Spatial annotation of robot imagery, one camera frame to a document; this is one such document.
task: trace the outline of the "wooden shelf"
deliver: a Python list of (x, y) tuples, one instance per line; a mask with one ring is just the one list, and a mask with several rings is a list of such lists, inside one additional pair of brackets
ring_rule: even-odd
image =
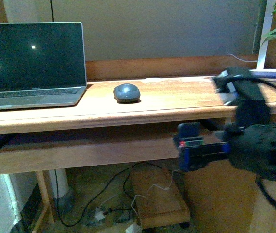
[[(122, 83), (136, 85), (141, 102), (118, 104), (113, 89)], [(234, 116), (235, 108), (223, 106), (214, 90), (210, 76), (90, 82), (74, 107), (0, 112), (0, 134)], [(276, 113), (276, 91), (262, 90)]]

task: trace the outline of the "wooden desk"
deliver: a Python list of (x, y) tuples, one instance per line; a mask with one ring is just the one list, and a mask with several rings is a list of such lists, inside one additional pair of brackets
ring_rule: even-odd
[[(127, 82), (138, 86), (141, 102), (116, 102), (113, 89)], [(0, 174), (174, 158), (172, 122), (234, 116), (235, 107), (223, 106), (210, 77), (88, 85), (75, 107), (0, 112), (0, 134), (22, 133), (0, 149)], [(262, 90), (276, 114), (276, 92), (266, 86)], [(52, 140), (57, 135), (62, 139)], [(44, 193), (44, 174), (38, 177)], [(46, 193), (47, 206), (50, 199)]]

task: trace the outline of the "computer mouse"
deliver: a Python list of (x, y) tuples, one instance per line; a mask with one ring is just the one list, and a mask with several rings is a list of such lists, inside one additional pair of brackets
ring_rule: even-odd
[(140, 99), (140, 91), (137, 86), (124, 83), (113, 90), (114, 98), (118, 103), (136, 103)]

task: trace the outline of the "floor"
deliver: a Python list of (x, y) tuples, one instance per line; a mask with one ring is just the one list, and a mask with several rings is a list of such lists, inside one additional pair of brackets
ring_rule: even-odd
[[(177, 167), (177, 161), (164, 160), (154, 161), (153, 164), (158, 166), (167, 167), (174, 170)], [(126, 229), (136, 222), (136, 215), (132, 210), (130, 211), (114, 211), (106, 215), (106, 218), (97, 221), (94, 218), (89, 219), (88, 213), (81, 217), (81, 214), (86, 204), (95, 197), (106, 186), (108, 181), (113, 175), (118, 172), (130, 168), (132, 164), (118, 164), (108, 166), (93, 166), (93, 167), (80, 167), (67, 169), (67, 177), (70, 187), (73, 188), (76, 202), (74, 208), (62, 216), (62, 220), (67, 225), (73, 225), (78, 220), (79, 223), (73, 227), (64, 226), (59, 220), (47, 231), (47, 233), (125, 233)], [(135, 169), (158, 169), (149, 164), (139, 164)], [(89, 205), (88, 210), (94, 212), (96, 207), (106, 211), (112, 209), (131, 209), (132, 200), (123, 193), (123, 183), (130, 173), (130, 169), (120, 173), (106, 190), (93, 200)], [(182, 193), (183, 189), (183, 176), (174, 175), (175, 182)], [(127, 180), (126, 190), (131, 191), (130, 179)], [(198, 233), (194, 224), (190, 222), (190, 227), (183, 229), (177, 225), (158, 227), (154, 229), (155, 233)]]

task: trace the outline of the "black cable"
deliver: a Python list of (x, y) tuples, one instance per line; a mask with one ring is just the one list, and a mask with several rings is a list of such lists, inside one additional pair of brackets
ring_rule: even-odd
[(123, 191), (124, 191), (124, 193), (125, 193), (130, 199), (133, 200), (133, 197), (130, 196), (129, 193), (125, 190), (125, 185), (126, 185), (126, 182), (127, 182), (127, 180), (128, 180), (128, 178), (129, 178), (130, 175), (131, 175), (131, 172), (128, 174), (128, 176), (126, 177), (126, 179), (125, 179), (125, 181), (124, 181), (124, 183), (123, 183)]
[(263, 83), (267, 86), (271, 86), (272, 88), (276, 89), (276, 85), (265, 81), (263, 79), (258, 79), (254, 77), (228, 77), (223, 80), (223, 86), (225, 86), (227, 83), (234, 82), (234, 81), (252, 81), (254, 83)]
[[(143, 163), (143, 164), (149, 164), (149, 165), (152, 165), (152, 166), (155, 166), (155, 167), (158, 167), (158, 168), (162, 169), (161, 166), (158, 166), (158, 165), (156, 165), (156, 164), (152, 164), (152, 163), (149, 163), (149, 162), (141, 162), (141, 163)], [(174, 173), (175, 173), (175, 174), (182, 175), (182, 176), (185, 176), (185, 175), (184, 175), (183, 173), (181, 173), (181, 172), (175, 171)]]
[(54, 23), (54, 8), (52, 7), (52, 0), (50, 0), (50, 6), (51, 6), (51, 17), (52, 17), (52, 22)]
[(98, 196), (100, 196), (100, 195), (107, 189), (107, 187), (109, 186), (109, 184), (115, 179), (116, 176), (118, 176), (119, 174), (121, 174), (121, 173), (124, 172), (124, 171), (127, 171), (128, 169), (130, 169), (130, 167), (128, 167), (128, 168), (126, 168), (126, 169), (124, 169), (124, 170), (118, 172), (116, 175), (114, 175), (114, 176), (109, 180), (109, 182), (106, 184), (106, 186), (103, 188), (103, 190), (102, 190), (101, 192), (99, 192), (96, 196), (94, 196), (94, 197), (86, 204), (86, 206), (85, 206), (85, 208), (84, 208), (84, 210), (83, 210), (83, 212), (82, 212), (82, 215), (81, 215), (80, 219), (79, 219), (76, 223), (74, 223), (74, 224), (66, 224), (66, 223), (64, 223), (64, 221), (61, 219), (61, 216), (60, 216), (60, 213), (59, 213), (58, 179), (57, 179), (57, 172), (56, 172), (56, 170), (55, 170), (55, 178), (56, 178), (56, 186), (57, 186), (57, 202), (56, 202), (57, 206), (56, 206), (56, 209), (57, 209), (58, 218), (59, 218), (59, 220), (61, 221), (61, 223), (62, 223), (64, 226), (66, 226), (66, 227), (74, 227), (75, 225), (79, 224), (80, 221), (83, 219), (83, 217), (84, 217), (84, 215), (85, 215), (85, 213), (86, 213), (86, 210), (87, 210), (88, 206), (89, 206)]
[[(139, 162), (139, 163), (134, 164), (132, 167), (135, 167), (135, 166), (137, 166), (138, 164), (143, 164), (143, 163), (149, 164), (149, 165), (152, 165), (152, 166), (155, 166), (155, 167), (158, 167), (158, 168), (161, 168), (160, 166), (157, 166), (157, 165), (152, 164), (152, 163), (149, 163), (149, 162)], [(57, 211), (57, 216), (58, 216), (59, 220), (61, 221), (61, 223), (62, 223), (64, 226), (66, 226), (66, 227), (73, 227), (73, 226), (79, 224), (80, 221), (83, 219), (83, 217), (84, 217), (84, 215), (85, 215), (85, 213), (86, 213), (86, 210), (87, 210), (88, 206), (89, 206), (98, 196), (100, 196), (100, 195), (107, 189), (107, 187), (109, 186), (109, 184), (112, 182), (112, 180), (115, 179), (116, 176), (118, 176), (119, 174), (123, 173), (124, 171), (127, 171), (128, 169), (130, 169), (130, 167), (128, 167), (128, 168), (126, 168), (126, 169), (124, 169), (124, 170), (118, 172), (116, 175), (114, 175), (114, 176), (108, 181), (108, 183), (107, 183), (106, 186), (103, 188), (103, 190), (102, 190), (100, 193), (98, 193), (96, 196), (94, 196), (94, 197), (86, 204), (86, 206), (85, 206), (85, 208), (84, 208), (84, 210), (83, 210), (83, 212), (82, 212), (82, 215), (81, 215), (80, 219), (79, 219), (76, 223), (74, 223), (74, 224), (66, 224), (66, 223), (61, 219), (60, 212), (59, 212), (59, 188), (58, 188), (58, 178), (57, 178), (57, 172), (56, 172), (56, 170), (54, 170), (54, 172), (55, 172), (55, 179), (56, 179), (56, 187), (57, 187), (56, 211)], [(124, 191), (124, 193), (125, 193), (128, 197), (130, 197), (130, 198), (133, 200), (133, 197), (130, 196), (130, 195), (128, 194), (128, 192), (125, 190), (125, 185), (126, 185), (127, 180), (129, 179), (130, 174), (131, 174), (131, 173), (128, 174), (128, 176), (126, 177), (126, 179), (125, 179), (125, 181), (124, 181), (124, 183), (123, 183), (123, 191)]]
[(255, 180), (255, 183), (258, 185), (258, 187), (260, 188), (260, 190), (262, 191), (263, 195), (266, 197), (266, 199), (268, 200), (268, 202), (276, 209), (276, 200), (273, 199), (266, 191), (265, 186), (263, 184), (263, 180), (261, 178), (261, 176), (258, 176)]
[[(156, 165), (156, 164), (152, 164), (152, 163), (149, 163), (149, 162), (140, 162), (140, 163), (135, 164), (135, 165), (132, 166), (132, 167), (135, 167), (135, 166), (138, 165), (138, 164), (149, 164), (149, 165), (151, 165), (151, 166), (155, 166), (155, 167), (157, 167), (157, 168), (162, 169), (161, 166), (158, 166), (158, 165)], [(183, 174), (183, 173), (180, 173), (180, 172), (174, 172), (174, 173), (184, 176), (184, 174)], [(125, 181), (124, 181), (124, 183), (123, 183), (123, 192), (124, 192), (130, 199), (133, 200), (133, 197), (132, 197), (131, 195), (129, 195), (129, 193), (125, 190), (126, 182), (127, 182), (127, 180), (129, 179), (130, 175), (131, 175), (131, 173), (128, 174), (128, 176), (126, 177), (126, 179), (125, 179)]]

